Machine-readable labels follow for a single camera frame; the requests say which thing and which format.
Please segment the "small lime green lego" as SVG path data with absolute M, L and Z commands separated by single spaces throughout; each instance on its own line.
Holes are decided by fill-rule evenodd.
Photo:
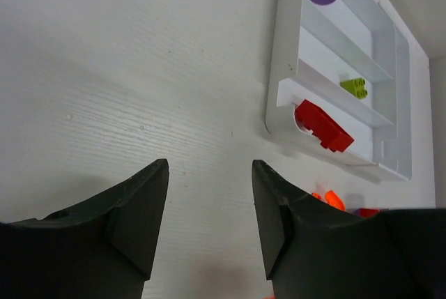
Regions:
M 365 79 L 362 77 L 340 82 L 340 86 L 344 90 L 348 91 L 350 94 L 354 95 L 360 100 L 365 99 L 368 96 L 368 91 L 365 88 L 365 84 Z

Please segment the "small red lego brick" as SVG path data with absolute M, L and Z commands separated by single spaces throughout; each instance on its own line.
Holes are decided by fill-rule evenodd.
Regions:
M 295 108 L 294 118 L 319 139 L 323 148 L 332 152 L 343 153 L 354 142 L 354 138 L 330 115 L 308 100 L 303 100 Z

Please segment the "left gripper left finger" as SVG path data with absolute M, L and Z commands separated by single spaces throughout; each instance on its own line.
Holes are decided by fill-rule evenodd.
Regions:
M 140 298 L 169 183 L 159 159 L 47 217 L 1 225 L 2 298 Z

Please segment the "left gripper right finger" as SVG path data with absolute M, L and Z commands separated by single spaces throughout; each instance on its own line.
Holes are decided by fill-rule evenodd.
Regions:
M 338 210 L 252 163 L 266 278 L 277 298 L 444 298 L 445 210 Z

